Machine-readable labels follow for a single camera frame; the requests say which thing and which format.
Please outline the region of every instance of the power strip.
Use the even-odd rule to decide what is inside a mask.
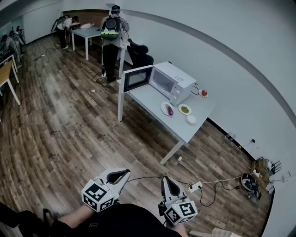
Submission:
[[[188,188],[188,191],[189,191],[190,193],[193,193],[193,192],[199,190],[199,188],[202,187],[202,186],[203,186],[203,185],[202,185],[201,182],[197,182],[196,184],[193,184],[191,187],[189,187],[189,188]]]

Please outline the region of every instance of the green food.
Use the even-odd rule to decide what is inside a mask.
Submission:
[[[189,113],[189,109],[187,107],[185,107],[185,106],[182,106],[181,110],[182,110],[183,113]]]

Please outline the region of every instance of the chair backrest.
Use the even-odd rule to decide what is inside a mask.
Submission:
[[[134,43],[131,39],[128,39],[130,46],[128,46],[129,56],[133,62],[133,69],[140,68],[148,65],[152,65],[154,59],[147,55],[148,47],[145,45],[139,45]]]

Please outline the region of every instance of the white shirt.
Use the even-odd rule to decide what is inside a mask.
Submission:
[[[69,28],[70,29],[70,26],[72,24],[72,18],[67,18],[64,20],[64,23],[60,23],[57,25],[57,28],[60,29],[60,30],[64,30],[66,28]]]

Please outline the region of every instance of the person wearing backpack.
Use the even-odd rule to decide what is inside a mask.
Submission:
[[[65,50],[65,49],[67,49],[69,47],[66,44],[65,30],[68,31],[71,34],[72,33],[71,29],[70,29],[71,24],[74,23],[74,22],[78,22],[78,21],[79,21],[78,16],[74,16],[72,18],[70,18],[70,17],[67,18],[66,17],[61,23],[59,23],[57,25],[56,32],[57,32],[57,34],[59,36],[62,50]]]
[[[125,32],[128,32],[130,30],[128,22],[121,18],[119,16],[120,14],[120,6],[114,5],[111,9],[111,16],[105,17],[102,19],[101,22],[101,29],[103,29],[103,25],[105,21],[107,21],[110,18],[119,18],[120,20],[120,31],[118,34],[118,37],[115,39],[107,39],[104,38],[104,35],[101,33],[102,37],[102,50],[103,50],[103,63],[104,68],[106,70],[106,76],[107,76],[107,83],[111,83],[116,80],[116,77],[114,77],[114,68],[115,68],[115,62],[117,59],[118,51],[120,48],[120,39],[122,38],[122,29]]]

